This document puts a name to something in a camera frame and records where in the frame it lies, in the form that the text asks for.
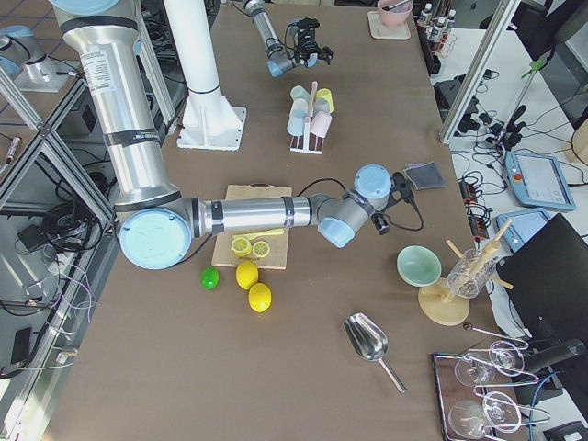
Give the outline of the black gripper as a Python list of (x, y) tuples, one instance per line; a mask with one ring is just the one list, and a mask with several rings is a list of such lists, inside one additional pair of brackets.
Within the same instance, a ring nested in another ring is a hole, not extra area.
[(325, 61), (327, 64), (332, 62), (334, 53), (328, 47), (324, 46), (319, 49), (318, 43), (315, 40), (315, 30), (298, 31), (296, 28), (293, 32), (294, 40), (294, 60), (297, 64), (303, 65), (305, 68), (314, 67), (319, 59)]
[[(394, 172), (391, 175), (392, 187), (389, 194), (389, 204), (396, 205), (400, 201), (414, 204), (414, 196), (410, 183), (401, 172)], [(374, 224), (379, 235), (384, 235), (390, 232), (389, 216), (384, 212), (375, 212), (371, 216), (371, 221)]]

